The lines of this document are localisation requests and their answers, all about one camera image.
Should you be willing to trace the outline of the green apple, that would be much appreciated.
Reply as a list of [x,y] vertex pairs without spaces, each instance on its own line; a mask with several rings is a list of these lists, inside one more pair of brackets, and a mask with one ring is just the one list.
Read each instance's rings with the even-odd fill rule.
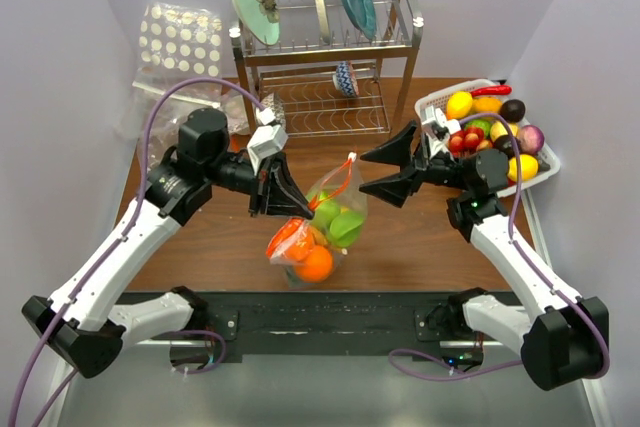
[[311,225],[318,230],[326,231],[332,221],[341,213],[341,205],[335,199],[329,199],[329,194],[325,191],[318,193],[317,201],[318,205]]

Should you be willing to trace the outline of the orange fruit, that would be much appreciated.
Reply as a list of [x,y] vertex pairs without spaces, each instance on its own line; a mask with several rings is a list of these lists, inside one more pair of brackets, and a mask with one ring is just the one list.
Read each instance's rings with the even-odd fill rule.
[[480,114],[498,114],[502,107],[502,104],[503,101],[500,98],[492,96],[476,97],[473,100],[474,112]]
[[304,282],[317,283],[328,278],[333,268],[331,252],[324,246],[315,246],[302,263],[294,267],[294,272]]
[[289,223],[276,235],[271,256],[299,263],[310,254],[315,245],[314,236],[305,222]]

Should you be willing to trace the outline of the orange zip top bag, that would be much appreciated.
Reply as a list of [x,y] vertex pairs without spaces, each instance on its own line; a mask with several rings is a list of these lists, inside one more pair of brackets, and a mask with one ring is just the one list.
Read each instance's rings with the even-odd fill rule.
[[271,238],[266,257],[283,269],[292,289],[326,281],[359,239],[368,217],[366,195],[355,152],[307,192],[311,220],[288,219]]

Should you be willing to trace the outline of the light green pepper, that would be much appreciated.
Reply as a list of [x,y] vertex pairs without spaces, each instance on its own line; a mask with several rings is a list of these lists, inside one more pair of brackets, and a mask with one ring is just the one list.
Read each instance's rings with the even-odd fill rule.
[[365,217],[358,212],[342,212],[329,226],[329,242],[338,248],[350,247],[359,238],[364,222]]

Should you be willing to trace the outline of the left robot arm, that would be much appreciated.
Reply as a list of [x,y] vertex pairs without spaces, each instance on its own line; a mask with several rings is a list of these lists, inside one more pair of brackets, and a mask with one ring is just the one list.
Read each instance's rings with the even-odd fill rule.
[[220,187],[249,197],[251,215],[311,219],[283,152],[284,127],[271,110],[245,152],[232,152],[226,116],[193,111],[178,140],[142,185],[118,226],[83,267],[49,297],[31,297],[22,313],[34,331],[81,376],[104,372],[126,348],[173,332],[196,339],[210,322],[207,303],[186,287],[138,304],[118,300],[147,260]]

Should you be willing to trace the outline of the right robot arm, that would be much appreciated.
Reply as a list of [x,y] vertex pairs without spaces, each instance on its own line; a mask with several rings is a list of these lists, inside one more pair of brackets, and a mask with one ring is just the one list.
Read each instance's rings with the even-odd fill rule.
[[457,188],[447,201],[451,226],[507,281],[521,306],[507,306],[483,289],[449,298],[441,317],[459,340],[488,335],[518,355],[529,378],[545,391],[580,379],[597,379],[610,367],[609,312],[558,277],[526,242],[498,197],[507,185],[508,158],[495,149],[456,157],[445,140],[451,128],[431,122],[418,145],[418,123],[362,155],[399,172],[361,185],[361,192],[401,207],[423,184]]

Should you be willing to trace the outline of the clear crumpled plastic bag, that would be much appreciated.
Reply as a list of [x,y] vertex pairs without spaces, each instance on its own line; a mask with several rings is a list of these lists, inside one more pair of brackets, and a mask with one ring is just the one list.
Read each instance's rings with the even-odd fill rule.
[[147,154],[144,154],[144,132],[149,114],[165,89],[134,81],[130,106],[121,117],[116,131],[124,139],[137,141],[138,160],[147,161],[147,171],[157,166],[165,151],[177,143],[180,125],[194,110],[215,108],[225,114],[232,137],[248,135],[249,122],[242,96],[231,90],[223,93],[223,90],[224,87],[217,84],[201,83],[184,87],[173,94],[155,116],[147,143]]

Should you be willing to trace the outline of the polka dot plastic bag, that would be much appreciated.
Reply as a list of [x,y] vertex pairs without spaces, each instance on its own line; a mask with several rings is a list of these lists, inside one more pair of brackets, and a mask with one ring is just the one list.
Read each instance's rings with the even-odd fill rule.
[[138,34],[132,100],[151,108],[169,87],[195,77],[218,77],[223,22],[216,12],[160,1],[149,3]]

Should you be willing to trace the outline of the yellow lemon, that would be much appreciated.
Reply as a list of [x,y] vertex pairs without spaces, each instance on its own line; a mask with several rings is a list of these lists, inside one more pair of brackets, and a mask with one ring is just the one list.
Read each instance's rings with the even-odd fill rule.
[[473,107],[473,96],[467,91],[452,94],[446,104],[445,114],[449,120],[460,120],[469,115]]
[[536,157],[529,154],[520,154],[509,160],[507,177],[516,182],[518,178],[528,181],[534,178],[539,170],[539,162]]

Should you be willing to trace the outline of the grey patterned bowl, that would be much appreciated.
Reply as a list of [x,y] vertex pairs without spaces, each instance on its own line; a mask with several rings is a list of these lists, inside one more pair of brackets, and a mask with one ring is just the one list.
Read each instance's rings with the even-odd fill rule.
[[[281,97],[272,92],[261,99],[261,104],[265,107],[265,109],[270,109],[273,113],[273,120],[282,125],[282,127],[286,130],[286,118],[285,118],[285,109],[284,102]],[[266,125],[263,120],[263,111],[260,109],[255,109],[255,118],[257,126]]]

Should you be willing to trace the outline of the metal dish rack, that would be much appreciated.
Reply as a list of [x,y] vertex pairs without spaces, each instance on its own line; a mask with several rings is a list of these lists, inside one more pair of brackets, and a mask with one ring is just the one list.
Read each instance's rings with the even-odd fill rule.
[[[314,0],[276,2],[280,38],[273,46],[259,42],[239,19],[231,24],[240,85],[259,98],[277,93],[292,137],[397,132],[422,40],[419,0],[373,0],[373,41],[353,26],[341,0],[325,0],[330,45],[321,42]],[[332,77],[342,61],[352,63],[357,98],[347,98],[334,87]]]

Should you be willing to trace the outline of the blue patterned bowl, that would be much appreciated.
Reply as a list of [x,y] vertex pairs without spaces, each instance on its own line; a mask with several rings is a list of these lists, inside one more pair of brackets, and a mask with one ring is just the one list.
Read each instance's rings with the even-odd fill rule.
[[340,62],[332,77],[334,87],[347,98],[359,96],[358,82],[350,61]]

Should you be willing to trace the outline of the pale yellow pear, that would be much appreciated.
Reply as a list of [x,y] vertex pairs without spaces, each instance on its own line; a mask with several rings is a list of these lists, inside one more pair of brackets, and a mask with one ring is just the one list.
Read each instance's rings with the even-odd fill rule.
[[489,136],[493,143],[497,141],[498,138],[502,136],[507,136],[508,132],[516,137],[518,134],[519,127],[515,123],[508,123],[507,125],[503,124],[501,121],[495,121],[490,128]]

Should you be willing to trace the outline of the dark mangosteen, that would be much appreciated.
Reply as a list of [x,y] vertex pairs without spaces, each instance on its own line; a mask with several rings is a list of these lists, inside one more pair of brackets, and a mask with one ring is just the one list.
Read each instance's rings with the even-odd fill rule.
[[502,135],[493,142],[493,148],[504,153],[508,158],[516,155],[514,147],[520,148],[519,141],[513,142],[509,135]]
[[499,115],[509,123],[520,122],[526,114],[526,105],[522,100],[509,99],[502,103]]

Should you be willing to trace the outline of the red chili pepper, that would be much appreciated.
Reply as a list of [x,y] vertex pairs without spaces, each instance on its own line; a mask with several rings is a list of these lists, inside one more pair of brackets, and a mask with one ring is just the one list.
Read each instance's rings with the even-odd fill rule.
[[508,96],[512,93],[512,87],[505,84],[491,85],[474,89],[470,92],[472,97],[479,96]]

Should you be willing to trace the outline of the purple onion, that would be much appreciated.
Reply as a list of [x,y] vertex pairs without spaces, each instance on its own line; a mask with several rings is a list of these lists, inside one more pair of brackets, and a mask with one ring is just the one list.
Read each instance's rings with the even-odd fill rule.
[[521,153],[535,156],[544,147],[545,136],[539,127],[528,124],[519,128],[517,141]]

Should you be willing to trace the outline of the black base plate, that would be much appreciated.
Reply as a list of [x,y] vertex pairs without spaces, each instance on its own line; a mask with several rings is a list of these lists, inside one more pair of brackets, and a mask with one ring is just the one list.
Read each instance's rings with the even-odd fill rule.
[[486,335],[459,324],[448,292],[206,292],[204,327],[169,342],[175,367],[202,369],[218,355],[386,356],[408,348],[454,366],[483,358]]

